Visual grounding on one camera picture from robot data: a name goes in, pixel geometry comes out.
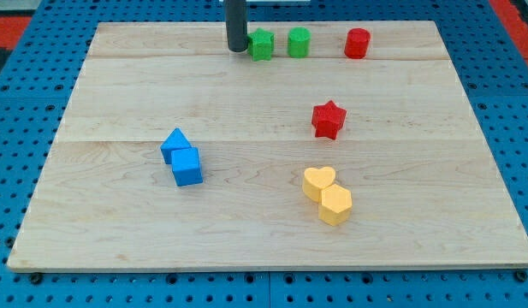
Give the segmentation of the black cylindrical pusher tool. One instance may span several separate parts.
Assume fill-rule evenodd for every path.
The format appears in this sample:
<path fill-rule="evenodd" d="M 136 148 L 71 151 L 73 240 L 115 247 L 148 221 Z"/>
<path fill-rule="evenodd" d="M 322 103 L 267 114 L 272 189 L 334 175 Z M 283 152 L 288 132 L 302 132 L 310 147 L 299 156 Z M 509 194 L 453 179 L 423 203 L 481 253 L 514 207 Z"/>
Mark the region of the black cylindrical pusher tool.
<path fill-rule="evenodd" d="M 248 46 L 246 0 L 224 0 L 223 6 L 228 49 L 243 52 Z"/>

